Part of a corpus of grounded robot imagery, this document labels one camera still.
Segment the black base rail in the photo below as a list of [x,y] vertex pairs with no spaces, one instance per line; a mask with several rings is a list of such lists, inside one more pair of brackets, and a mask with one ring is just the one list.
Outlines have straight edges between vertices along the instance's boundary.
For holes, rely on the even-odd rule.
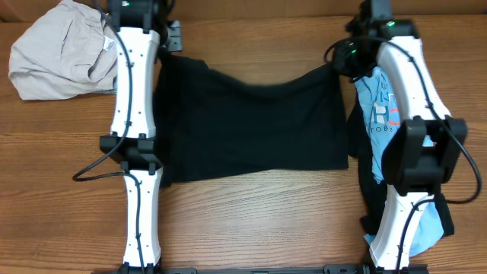
[[[93,274],[140,274],[140,268],[122,265],[117,270],[92,272]],[[366,264],[327,264],[320,268],[271,268],[271,269],[207,269],[171,268],[162,269],[160,266],[149,266],[145,269],[149,274],[372,274],[397,273],[395,270],[377,270]],[[426,265],[410,266],[399,271],[402,274],[429,274]]]

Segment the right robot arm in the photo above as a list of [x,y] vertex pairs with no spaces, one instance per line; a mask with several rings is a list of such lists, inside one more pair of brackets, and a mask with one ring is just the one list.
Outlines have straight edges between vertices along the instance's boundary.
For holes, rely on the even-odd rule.
[[346,25],[350,37],[327,52],[333,68],[357,81],[374,67],[383,69],[398,106],[400,127],[382,156],[388,185],[384,213],[359,273],[426,273],[412,266],[409,250],[425,206],[440,194],[454,171],[467,135],[435,89],[425,64],[422,41],[411,20],[396,20],[389,1],[363,1]]

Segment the light blue printed t-shirt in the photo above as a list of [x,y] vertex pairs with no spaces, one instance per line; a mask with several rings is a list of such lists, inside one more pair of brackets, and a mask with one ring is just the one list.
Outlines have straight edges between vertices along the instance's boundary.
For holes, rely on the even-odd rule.
[[[364,129],[371,146],[371,166],[366,170],[372,173],[372,186],[386,186],[382,171],[382,155],[392,137],[400,127],[399,110],[396,98],[385,71],[376,67],[370,77],[355,82],[364,120]],[[409,255],[416,256],[433,247],[444,235],[438,210],[433,202],[425,205],[419,226],[412,240]]]

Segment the black t-shirt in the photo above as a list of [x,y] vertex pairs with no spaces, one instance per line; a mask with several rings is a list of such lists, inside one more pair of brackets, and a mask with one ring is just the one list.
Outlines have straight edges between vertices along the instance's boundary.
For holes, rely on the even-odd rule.
[[159,52],[153,96],[162,185],[348,163],[339,77],[322,65],[293,81],[245,84],[200,59]]

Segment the beige folded trousers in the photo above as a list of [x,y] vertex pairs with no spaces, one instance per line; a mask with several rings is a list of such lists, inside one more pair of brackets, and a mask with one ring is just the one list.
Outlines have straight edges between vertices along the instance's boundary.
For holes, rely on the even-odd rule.
[[65,100],[114,89],[116,38],[101,13],[61,1],[11,47],[8,78],[22,100]]

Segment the grey folded garment underneath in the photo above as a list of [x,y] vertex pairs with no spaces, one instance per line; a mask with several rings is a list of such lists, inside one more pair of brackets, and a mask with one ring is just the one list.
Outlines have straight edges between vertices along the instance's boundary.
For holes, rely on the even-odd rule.
[[97,89],[94,94],[116,94],[116,87]]

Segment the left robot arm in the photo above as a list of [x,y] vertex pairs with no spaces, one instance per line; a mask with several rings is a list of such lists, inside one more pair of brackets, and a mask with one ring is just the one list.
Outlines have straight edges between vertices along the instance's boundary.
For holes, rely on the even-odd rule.
[[100,149],[121,166],[127,195],[127,238],[120,273],[160,273],[158,194],[163,165],[155,154],[152,99],[157,52],[170,38],[172,4],[111,1],[116,35],[116,109]]

